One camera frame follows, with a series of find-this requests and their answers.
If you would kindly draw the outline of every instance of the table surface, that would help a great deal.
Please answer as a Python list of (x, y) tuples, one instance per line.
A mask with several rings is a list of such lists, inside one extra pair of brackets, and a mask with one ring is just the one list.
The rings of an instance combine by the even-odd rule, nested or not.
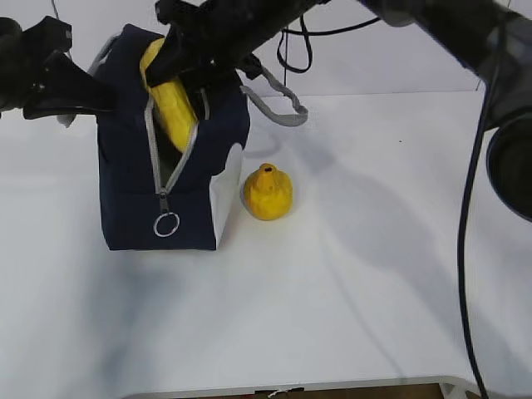
[[(307, 125), (252, 106), (243, 177), (293, 178), (286, 218), (234, 202), (215, 253), (112, 253), (96, 123), (0, 121), (0, 397), (186, 397), (473, 382), (456, 227), (481, 94), (304, 97)], [(277, 111), (288, 101), (270, 98)], [(487, 386), (532, 395), (532, 224), (482, 163), (467, 250)]]

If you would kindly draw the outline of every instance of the metal ring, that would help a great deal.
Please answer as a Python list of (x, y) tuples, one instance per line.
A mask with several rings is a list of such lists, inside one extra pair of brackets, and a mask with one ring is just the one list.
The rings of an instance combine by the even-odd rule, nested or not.
[[(162, 234), (160, 231), (159, 231), (159, 223), (165, 219), (165, 218), (169, 218), (169, 217), (173, 217), (175, 218), (175, 227), (168, 233), (168, 234)], [(177, 229), (180, 227), (180, 217), (175, 214), (174, 212), (167, 212), (165, 214), (162, 214), (161, 216), (159, 216), (156, 220), (155, 220), (155, 223), (153, 223), (153, 231), (155, 233), (155, 235), (157, 237), (160, 237), (162, 239), (166, 239), (168, 237), (170, 237), (171, 235), (174, 235), (175, 232), (177, 231)]]

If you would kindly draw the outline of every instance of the white wall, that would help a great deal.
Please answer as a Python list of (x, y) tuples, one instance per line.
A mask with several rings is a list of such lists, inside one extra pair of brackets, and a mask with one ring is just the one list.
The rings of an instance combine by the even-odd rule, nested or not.
[[(56, 0), (61, 18), (73, 26), (76, 63), (87, 68), (106, 39), (126, 23), (166, 33), (155, 18), (155, 0)], [(191, 0), (199, 4), (202, 0)], [(515, 9), (530, 10), (532, 0), (513, 0)], [(51, 0), (2, 0), (0, 14), (30, 27), (45, 14)], [(307, 14), (309, 29), (345, 27), (373, 15), (356, 0), (333, 0)], [(263, 64), (282, 77), (276, 50), (278, 37), (257, 50)], [(335, 37), (313, 38), (314, 66), (304, 76), (288, 74), (288, 85), (300, 95), (362, 94), (413, 91), (474, 90), (477, 80), (416, 26), (393, 28), (384, 22)], [(291, 37), (289, 60), (306, 64), (303, 40)], [(272, 95), (264, 79), (252, 83)]]
[(510, 8), (528, 18), (532, 18), (532, 0), (511, 0)]

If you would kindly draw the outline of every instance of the yellow pear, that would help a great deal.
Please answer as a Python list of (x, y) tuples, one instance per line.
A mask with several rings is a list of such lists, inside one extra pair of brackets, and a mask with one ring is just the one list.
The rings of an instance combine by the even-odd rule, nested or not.
[(262, 164), (245, 182), (249, 212), (261, 220), (282, 218), (292, 208), (293, 188), (288, 175), (274, 165)]

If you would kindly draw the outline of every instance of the zipper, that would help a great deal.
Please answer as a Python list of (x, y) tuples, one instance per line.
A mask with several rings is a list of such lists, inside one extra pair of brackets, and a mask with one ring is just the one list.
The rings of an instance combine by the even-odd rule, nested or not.
[[(209, 119), (210, 109), (209, 102), (204, 90), (201, 92), (202, 99), (205, 107), (205, 119)], [(160, 205), (160, 214), (168, 215), (171, 214), (170, 206), (168, 204), (168, 194), (174, 189), (183, 169), (185, 168), (186, 163), (188, 162), (190, 156), (192, 155), (192, 150), (198, 136), (198, 126), (199, 123), (195, 123), (192, 126), (191, 132), (189, 134), (189, 139), (186, 145), (185, 152), (181, 156), (181, 159), (177, 166), (175, 167), (172, 175), (163, 185), (162, 177), (160, 175), (160, 157), (159, 149), (157, 148), (157, 140), (155, 138), (155, 125), (153, 122), (153, 110), (155, 109), (155, 100), (152, 96), (148, 99), (148, 104), (144, 112), (144, 119), (146, 123), (146, 131), (148, 134), (148, 144), (150, 147), (150, 158), (151, 158), (151, 168), (153, 170), (153, 179), (155, 184), (155, 193), (159, 196), (159, 205)]]

